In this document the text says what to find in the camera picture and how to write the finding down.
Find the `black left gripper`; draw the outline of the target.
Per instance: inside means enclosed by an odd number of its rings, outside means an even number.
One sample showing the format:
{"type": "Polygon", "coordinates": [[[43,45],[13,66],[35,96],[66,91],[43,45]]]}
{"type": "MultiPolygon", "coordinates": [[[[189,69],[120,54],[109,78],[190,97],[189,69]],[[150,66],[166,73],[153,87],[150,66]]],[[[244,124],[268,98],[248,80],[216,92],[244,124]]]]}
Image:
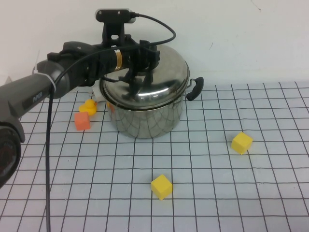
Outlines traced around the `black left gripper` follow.
{"type": "Polygon", "coordinates": [[[125,37],[122,53],[122,68],[129,68],[124,76],[124,82],[134,84],[138,73],[143,73],[144,82],[153,81],[154,69],[160,62],[160,51],[156,45],[150,45],[149,41],[134,41],[131,37],[125,37]]]}

